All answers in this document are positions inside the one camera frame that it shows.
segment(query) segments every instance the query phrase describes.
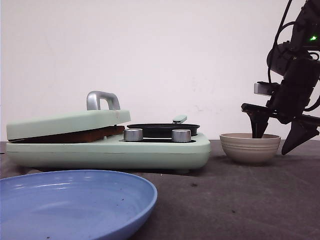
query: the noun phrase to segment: stove lid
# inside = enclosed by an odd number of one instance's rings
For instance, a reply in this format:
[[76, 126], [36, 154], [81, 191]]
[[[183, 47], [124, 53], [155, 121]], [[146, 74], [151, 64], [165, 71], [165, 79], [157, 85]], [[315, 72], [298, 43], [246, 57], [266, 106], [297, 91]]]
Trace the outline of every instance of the stove lid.
[[[108, 102], [109, 110], [100, 110], [100, 99]], [[87, 111], [16, 121], [6, 126], [9, 141], [66, 134], [114, 126], [130, 121], [128, 110], [120, 109], [113, 93], [92, 91], [87, 96]]]

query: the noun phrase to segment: stove knob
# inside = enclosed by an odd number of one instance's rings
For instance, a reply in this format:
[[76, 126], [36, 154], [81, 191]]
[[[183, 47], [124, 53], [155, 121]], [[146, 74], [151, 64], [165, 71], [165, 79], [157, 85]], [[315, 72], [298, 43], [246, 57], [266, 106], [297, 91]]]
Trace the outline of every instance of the stove knob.
[[189, 143], [189, 142], [191, 142], [191, 131], [189, 129], [174, 129], [174, 130], [172, 130], [172, 142], [174, 142], [174, 143]]
[[126, 142], [139, 142], [144, 139], [141, 128], [129, 128], [123, 131], [123, 139]]

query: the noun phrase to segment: white wall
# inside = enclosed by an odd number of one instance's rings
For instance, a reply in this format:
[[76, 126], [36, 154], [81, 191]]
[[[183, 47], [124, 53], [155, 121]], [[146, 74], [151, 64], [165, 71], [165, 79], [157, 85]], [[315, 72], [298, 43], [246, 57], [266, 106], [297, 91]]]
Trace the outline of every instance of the white wall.
[[[287, 22], [304, 2], [293, 1]], [[187, 123], [217, 139], [251, 131], [241, 104], [269, 99], [254, 95], [253, 84], [268, 80], [266, 57], [287, 0], [1, 4], [2, 141], [10, 121], [86, 110], [92, 90], [115, 93], [131, 123], [170, 123], [187, 114]], [[311, 114], [320, 116], [320, 109]], [[267, 132], [285, 138], [289, 129], [272, 119]]]

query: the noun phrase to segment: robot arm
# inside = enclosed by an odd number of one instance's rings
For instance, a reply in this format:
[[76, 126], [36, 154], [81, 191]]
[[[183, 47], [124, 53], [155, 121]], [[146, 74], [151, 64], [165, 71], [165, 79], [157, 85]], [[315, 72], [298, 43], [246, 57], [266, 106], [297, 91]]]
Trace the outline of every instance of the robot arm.
[[[320, 50], [320, 1], [307, 0], [292, 24], [291, 40], [274, 44], [267, 57], [269, 69], [283, 76], [281, 84], [256, 83], [256, 94], [271, 96], [266, 107], [248, 103], [241, 106], [250, 117], [253, 138], [262, 137], [269, 118], [276, 118], [282, 124], [291, 122], [290, 133], [282, 148], [283, 155], [319, 135], [320, 118], [303, 115], [303, 112], [310, 110], [306, 106], [320, 77], [320, 61], [314, 60], [308, 52]], [[319, 105], [320, 98], [311, 109]]]

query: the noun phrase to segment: green led light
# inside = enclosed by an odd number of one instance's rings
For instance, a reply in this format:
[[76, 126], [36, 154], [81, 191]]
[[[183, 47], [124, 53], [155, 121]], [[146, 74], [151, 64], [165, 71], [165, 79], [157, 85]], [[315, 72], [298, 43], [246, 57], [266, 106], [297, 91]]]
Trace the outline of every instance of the green led light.
[[317, 36], [312, 36], [312, 37], [310, 37], [309, 40], [310, 40], [310, 41], [314, 41], [314, 40], [317, 40], [317, 38], [318, 38]]

